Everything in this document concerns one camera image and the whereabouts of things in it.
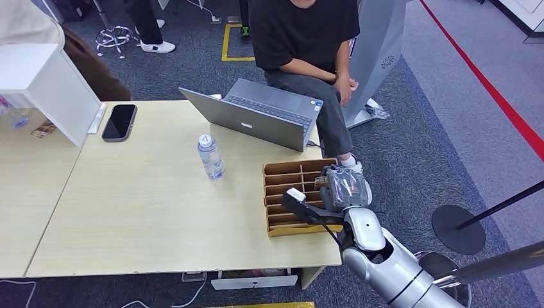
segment cable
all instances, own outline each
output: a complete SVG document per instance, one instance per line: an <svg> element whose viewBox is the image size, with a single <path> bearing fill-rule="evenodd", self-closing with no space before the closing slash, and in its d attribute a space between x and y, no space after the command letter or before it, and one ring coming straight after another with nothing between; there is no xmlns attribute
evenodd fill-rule
<svg viewBox="0 0 544 308"><path fill-rule="evenodd" d="M320 146L319 144L317 144L317 143L315 143L315 142L313 142L313 141L311 141L311 140L308 140L308 142L306 142L306 145L307 145L307 146L315 146L315 147L317 147L317 148L322 149L323 151L325 150L324 147Z"/></svg>
<svg viewBox="0 0 544 308"><path fill-rule="evenodd" d="M183 304L183 305L174 305L172 306L172 308L183 308L183 307L187 307L188 305L192 304L194 302L194 300L196 299L196 297L198 296L198 293L200 293L200 290L202 290L202 288L204 287L204 285L206 284L206 281L208 280L208 273L204 272L204 282L202 282L202 286L200 286L198 288L198 290L196 291L196 293L194 294L194 296L191 298L191 300L189 300L188 303L186 304Z"/></svg>
<svg viewBox="0 0 544 308"><path fill-rule="evenodd" d="M208 10L208 9L205 8L204 6L201 7L200 5L198 5L198 4L194 3L194 2L192 2L191 0L187 0L187 2L190 3L190 4L192 4L192 5L194 5L194 6L198 6L201 10L206 10L206 11L210 12L210 15L212 16L212 20L215 20L215 19L216 19L216 16L212 13L212 11Z"/></svg>
<svg viewBox="0 0 544 308"><path fill-rule="evenodd" d="M183 304L183 305L173 305L171 308L183 308L183 307L187 307L188 305L192 304L194 302L194 300L196 299L196 297L198 296L198 293L200 293L202 288L206 285L207 281L208 281L208 273L204 272L204 282L202 282L202 286L200 286L198 288L198 290L196 291L194 296L191 298L191 300L189 300L186 304ZM133 300L132 302L122 306L121 308L127 308L128 306L130 306L132 304L140 304L140 305L144 306L145 308L150 308L149 306L144 304L144 302L142 302L141 300Z"/></svg>
<svg viewBox="0 0 544 308"><path fill-rule="evenodd" d="M338 247L340 247L340 250L342 250L342 243L340 243L340 241L338 240L338 238L334 235L334 233L332 233L331 229L329 229L329 227L327 226L327 224L326 224L322 219L318 219L318 222L321 223L321 225L323 226L323 228L325 228L325 230L327 230L327 232L330 234L330 236L332 236L332 238L334 239L334 241L336 242L336 244L338 244Z"/></svg>
<svg viewBox="0 0 544 308"><path fill-rule="evenodd" d="M24 308L28 308L30 305L30 300L32 299L32 296L34 295L34 290L36 290L37 283L35 281L25 281L25 282L19 282L19 281L13 281L13 280L0 280L0 282L7 282L9 284L33 284L32 291L30 292L30 296L28 297L28 300L26 301L26 305Z"/></svg>
<svg viewBox="0 0 544 308"><path fill-rule="evenodd" d="M130 306L132 304L140 304L140 305L144 306L145 308L150 308L148 305L144 304L141 300L133 300L132 302L122 306L121 308L127 308L128 306Z"/></svg>

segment person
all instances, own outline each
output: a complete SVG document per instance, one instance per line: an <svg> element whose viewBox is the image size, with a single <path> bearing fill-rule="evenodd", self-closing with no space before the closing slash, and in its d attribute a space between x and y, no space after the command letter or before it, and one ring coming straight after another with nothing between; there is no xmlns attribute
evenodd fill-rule
<svg viewBox="0 0 544 308"><path fill-rule="evenodd" d="M140 46L148 53L169 53L176 49L172 43L162 39L160 29L164 20L156 19L151 0L123 0L124 10L136 26L140 35Z"/></svg>
<svg viewBox="0 0 544 308"><path fill-rule="evenodd" d="M349 70L349 40L360 32L357 0L254 0L250 15L255 63L268 85L322 100L325 155L362 172L341 109L358 86Z"/></svg>
<svg viewBox="0 0 544 308"><path fill-rule="evenodd" d="M130 100L129 90L81 38L42 13L30 0L3 0L0 45L31 43L63 45L68 57L101 101Z"/></svg>

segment cardboard organizer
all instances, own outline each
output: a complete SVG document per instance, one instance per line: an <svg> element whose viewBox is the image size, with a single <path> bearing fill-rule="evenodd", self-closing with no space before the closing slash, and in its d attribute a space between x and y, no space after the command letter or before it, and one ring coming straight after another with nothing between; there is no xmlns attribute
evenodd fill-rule
<svg viewBox="0 0 544 308"><path fill-rule="evenodd" d="M300 221L282 206L282 198L286 190L294 187L306 195L306 203L324 209L319 191L314 188L314 181L320 176L323 167L336 163L336 159L329 158L268 164L263 167L268 236L326 232L321 225L308 225ZM342 231L341 225L328 227L333 232Z"/></svg>

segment white sneaker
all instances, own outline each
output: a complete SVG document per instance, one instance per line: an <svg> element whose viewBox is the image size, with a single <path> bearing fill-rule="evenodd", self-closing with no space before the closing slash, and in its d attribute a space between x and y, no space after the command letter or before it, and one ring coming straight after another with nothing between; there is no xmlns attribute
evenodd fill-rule
<svg viewBox="0 0 544 308"><path fill-rule="evenodd" d="M157 19L157 25L159 29L162 28L165 23L166 21L164 21L163 19ZM134 30L136 31L136 34L140 35L140 31L138 31L138 28L134 27Z"/></svg>
<svg viewBox="0 0 544 308"><path fill-rule="evenodd" d="M340 166L346 169L351 169L357 173L362 173L362 164L360 160L353 154L352 154L352 157L355 159L354 164L350 166L345 166L344 164L342 164L342 160L338 160L340 162ZM366 195L368 197L368 204L370 204L372 202L372 190L370 190L370 184L366 180L364 181L364 186L366 187Z"/></svg>
<svg viewBox="0 0 544 308"><path fill-rule="evenodd" d="M140 45L142 50L148 53L169 53L170 51L176 49L176 46L172 43L162 41L162 44L144 44L140 40Z"/></svg>

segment white cable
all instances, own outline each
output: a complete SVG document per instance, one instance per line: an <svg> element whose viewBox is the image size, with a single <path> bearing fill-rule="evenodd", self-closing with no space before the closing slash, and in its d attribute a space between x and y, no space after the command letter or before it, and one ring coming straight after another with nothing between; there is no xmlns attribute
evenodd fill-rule
<svg viewBox="0 0 544 308"><path fill-rule="evenodd" d="M208 10L208 9L205 8L204 6L200 6L199 4L196 4L196 3L192 2L191 0L187 0L187 2L190 3L190 4L192 4L192 5L194 5L194 6L198 6L198 7L199 7L200 9L202 9L202 10L206 10L206 11L210 12L210 15L212 16L212 19L215 19L215 18L216 18L216 16L212 13L212 11Z"/></svg>
<svg viewBox="0 0 544 308"><path fill-rule="evenodd" d="M194 296L191 298L191 300L189 300L188 303L186 304L183 304L183 305L174 305L172 306L172 308L183 308L183 307L187 307L188 305L192 304L194 302L194 300L196 299L196 297L198 296L198 293L200 293L200 290L202 290L202 288L204 287L204 285L206 284L206 281L208 280L208 273L204 272L204 282L202 282L202 286L200 286L198 288L198 290L196 291L196 293L194 294Z"/></svg>
<svg viewBox="0 0 544 308"><path fill-rule="evenodd" d="M132 302L130 302L130 303L128 303L128 304L122 306L121 308L126 308L126 307L128 307L128 306L130 306L130 305L132 305L132 304L140 304L140 305L144 306L145 308L149 308L149 306L147 306L146 304L144 304L141 300L133 300Z"/></svg>
<svg viewBox="0 0 544 308"><path fill-rule="evenodd" d="M28 300L26 301L26 305L24 306L24 308L28 308L28 306L30 305L30 300L32 299L32 295L34 295L34 290L36 290L36 285L37 284L36 284L35 281L19 282L19 281L4 279L4 280L0 280L0 282L7 282L9 284L33 284L34 286L32 287L32 291L30 292L30 296L28 297Z"/></svg>
<svg viewBox="0 0 544 308"><path fill-rule="evenodd" d="M189 302L187 302L186 304L183 304L183 305L174 305L172 306L171 308L183 308L183 307L187 307L188 305L192 304L194 302L194 300L196 299L196 297L198 296L198 293L200 293L200 291L202 290L202 288L206 285L206 281L208 280L208 273L204 272L204 282L202 282L202 286L200 286L198 288L198 290L196 291L196 293L194 294L194 296L191 298L191 300L189 300ZM121 308L127 308L128 306L132 305L132 304L140 304L142 306L144 306L145 308L149 308L149 306L147 306L146 304L144 304L141 300L133 300L132 302L122 306Z"/></svg>

